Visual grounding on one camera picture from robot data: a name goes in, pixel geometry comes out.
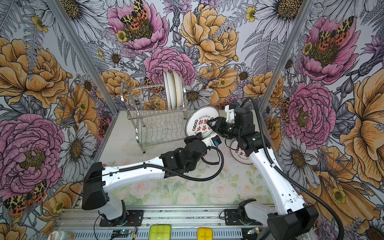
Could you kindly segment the chrome wire dish rack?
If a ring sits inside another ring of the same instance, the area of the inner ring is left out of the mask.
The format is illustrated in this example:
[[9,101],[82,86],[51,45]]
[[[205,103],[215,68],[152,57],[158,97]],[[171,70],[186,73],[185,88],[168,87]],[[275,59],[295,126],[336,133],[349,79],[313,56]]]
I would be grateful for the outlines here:
[[146,147],[181,141],[186,137],[187,100],[184,108],[168,110],[164,83],[129,87],[121,83],[120,100],[127,119],[135,129],[135,139],[142,153]]

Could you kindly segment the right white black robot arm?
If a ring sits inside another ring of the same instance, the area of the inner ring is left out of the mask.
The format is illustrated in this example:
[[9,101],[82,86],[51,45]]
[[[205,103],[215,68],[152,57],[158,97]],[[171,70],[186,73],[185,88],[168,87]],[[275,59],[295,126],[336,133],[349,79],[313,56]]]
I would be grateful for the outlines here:
[[273,204],[261,204],[255,199],[241,202],[238,207],[244,223],[259,222],[268,227],[276,240],[315,240],[313,227],[318,219],[315,207],[304,198],[283,176],[273,149],[267,141],[262,126],[255,130],[254,114],[248,107],[226,107],[226,117],[207,122],[223,138],[235,139],[257,167],[273,198]]

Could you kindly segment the black striped rim plate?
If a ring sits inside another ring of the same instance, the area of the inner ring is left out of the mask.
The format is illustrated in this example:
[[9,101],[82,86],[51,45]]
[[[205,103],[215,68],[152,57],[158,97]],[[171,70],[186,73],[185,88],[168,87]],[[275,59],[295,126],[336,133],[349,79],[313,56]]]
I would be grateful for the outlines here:
[[167,106],[168,110],[172,109],[172,102],[171,102],[171,96],[170,96],[170,89],[168,85],[168,78],[166,72],[163,72],[163,77],[164,77],[164,85],[165,85],[165,90],[166,90],[166,98],[167,98]]

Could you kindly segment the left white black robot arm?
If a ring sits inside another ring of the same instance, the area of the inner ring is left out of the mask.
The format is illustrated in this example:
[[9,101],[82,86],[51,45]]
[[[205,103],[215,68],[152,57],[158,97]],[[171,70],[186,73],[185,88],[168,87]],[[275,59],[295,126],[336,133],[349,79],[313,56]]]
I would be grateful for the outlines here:
[[[218,148],[221,139],[217,134],[203,138],[201,134],[186,137],[185,147],[177,148],[141,163],[105,167],[101,162],[93,163],[83,181],[82,210],[97,210],[109,221],[127,219],[126,205],[111,195],[115,189],[146,180],[160,180],[180,177],[194,182],[206,182],[218,176],[224,167],[224,155]],[[205,155],[215,150],[219,160],[215,163],[219,169],[212,176],[205,178],[190,177],[187,174],[196,169],[197,163],[207,165]]]

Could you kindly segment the plain white plate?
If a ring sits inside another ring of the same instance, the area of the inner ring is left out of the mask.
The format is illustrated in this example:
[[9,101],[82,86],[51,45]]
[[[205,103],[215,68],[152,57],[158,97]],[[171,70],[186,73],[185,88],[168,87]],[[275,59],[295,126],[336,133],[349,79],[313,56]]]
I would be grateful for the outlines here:
[[207,124],[208,120],[213,120],[219,116],[219,110],[213,106],[197,109],[187,121],[185,126],[186,136],[190,137],[201,133],[203,138],[208,137],[213,132]]

